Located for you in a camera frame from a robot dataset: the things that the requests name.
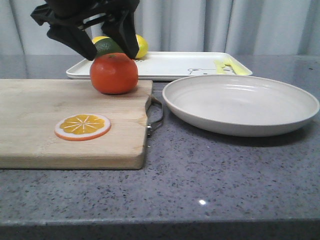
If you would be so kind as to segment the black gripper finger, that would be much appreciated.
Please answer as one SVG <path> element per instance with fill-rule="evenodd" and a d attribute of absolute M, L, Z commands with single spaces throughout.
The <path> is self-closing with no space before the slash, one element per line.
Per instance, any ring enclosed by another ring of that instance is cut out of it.
<path fill-rule="evenodd" d="M 113 39 L 122 51 L 135 59 L 139 51 L 136 37 L 134 13 L 129 10 L 108 12 L 101 27 L 102 32 Z"/>
<path fill-rule="evenodd" d="M 89 61 L 95 59 L 97 49 L 85 31 L 74 26 L 51 25 L 47 36 L 58 41 Z"/>

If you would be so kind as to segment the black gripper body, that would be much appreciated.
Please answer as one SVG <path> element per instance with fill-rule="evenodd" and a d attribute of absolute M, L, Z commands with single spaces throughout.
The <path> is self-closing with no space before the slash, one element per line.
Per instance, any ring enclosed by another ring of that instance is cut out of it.
<path fill-rule="evenodd" d="M 47 0 L 31 17 L 38 25 L 68 26 L 84 30 L 98 23 L 115 24 L 135 12 L 138 0 Z"/>

